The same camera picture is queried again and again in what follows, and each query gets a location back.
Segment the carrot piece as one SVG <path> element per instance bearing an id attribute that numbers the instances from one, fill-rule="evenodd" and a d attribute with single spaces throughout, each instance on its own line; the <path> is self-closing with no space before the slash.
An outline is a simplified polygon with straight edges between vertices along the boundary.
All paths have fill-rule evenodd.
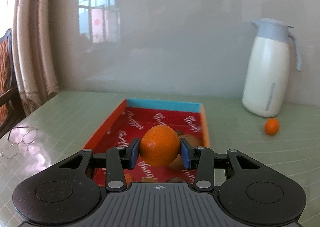
<path id="1" fill-rule="evenodd" d="M 126 181 L 127 186 L 129 186 L 133 182 L 133 178 L 132 178 L 131 174 L 125 173 L 124 177 L 125 177 L 125 181 Z"/>

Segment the small orange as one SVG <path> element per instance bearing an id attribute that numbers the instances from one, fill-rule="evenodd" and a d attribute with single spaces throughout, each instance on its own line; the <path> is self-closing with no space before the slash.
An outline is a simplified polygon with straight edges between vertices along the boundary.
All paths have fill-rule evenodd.
<path id="1" fill-rule="evenodd" d="M 170 168 L 170 169 L 172 169 L 174 171 L 182 171 L 182 170 L 184 170 L 184 165 L 183 165 L 181 156 L 178 155 L 176 157 L 176 159 L 172 163 L 170 163 L 168 165 L 168 168 Z"/>
<path id="2" fill-rule="evenodd" d="M 268 135 L 277 134 L 279 131 L 279 121 L 276 118 L 268 119 L 265 123 L 264 130 Z"/>
<path id="3" fill-rule="evenodd" d="M 157 125 L 150 128 L 139 144 L 141 158 L 153 167 L 168 166 L 179 152 L 179 137 L 169 126 Z"/>

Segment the brown kiwi fruit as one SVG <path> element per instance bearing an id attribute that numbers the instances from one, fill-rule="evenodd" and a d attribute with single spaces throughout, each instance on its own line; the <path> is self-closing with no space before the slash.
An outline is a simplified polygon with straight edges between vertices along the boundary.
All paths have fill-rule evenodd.
<path id="1" fill-rule="evenodd" d="M 202 141 L 194 137 L 193 135 L 184 134 L 181 135 L 180 138 L 186 139 L 187 142 L 193 147 L 196 148 L 197 146 L 202 146 Z"/>

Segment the colourful cardboard box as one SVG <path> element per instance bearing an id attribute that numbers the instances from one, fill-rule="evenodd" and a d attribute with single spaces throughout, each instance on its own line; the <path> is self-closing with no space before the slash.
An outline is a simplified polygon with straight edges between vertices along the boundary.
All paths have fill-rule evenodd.
<path id="1" fill-rule="evenodd" d="M 192 147 L 210 146 L 204 106 L 195 102 L 125 99 L 84 145 L 94 153 L 113 147 L 127 148 L 140 139 L 135 168 L 124 170 L 132 182 L 193 183 L 196 172 L 186 170 L 179 155 L 178 139 Z"/>

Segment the white thermos jug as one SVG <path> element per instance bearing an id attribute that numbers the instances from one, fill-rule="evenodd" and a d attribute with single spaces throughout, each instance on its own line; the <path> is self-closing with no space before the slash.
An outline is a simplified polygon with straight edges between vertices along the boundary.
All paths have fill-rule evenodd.
<path id="1" fill-rule="evenodd" d="M 254 21 L 257 35 L 248 63 L 242 95 L 243 106 L 265 118 L 277 116 L 284 101 L 290 73 L 290 43 L 296 56 L 296 70 L 302 70 L 302 55 L 290 26 L 271 18 Z"/>

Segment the wooden chair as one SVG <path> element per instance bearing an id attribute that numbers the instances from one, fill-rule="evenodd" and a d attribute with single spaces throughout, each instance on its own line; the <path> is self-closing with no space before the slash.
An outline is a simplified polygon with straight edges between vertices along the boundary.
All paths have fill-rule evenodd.
<path id="1" fill-rule="evenodd" d="M 26 117 L 12 57 L 12 34 L 1 37 L 1 138 Z"/>

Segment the beige curtain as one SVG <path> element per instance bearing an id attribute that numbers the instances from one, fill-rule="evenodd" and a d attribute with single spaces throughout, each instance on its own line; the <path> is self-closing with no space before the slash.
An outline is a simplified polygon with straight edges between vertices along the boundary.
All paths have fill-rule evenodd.
<path id="1" fill-rule="evenodd" d="M 12 54 L 26 115 L 59 93 L 49 39 L 49 0 L 15 0 Z"/>

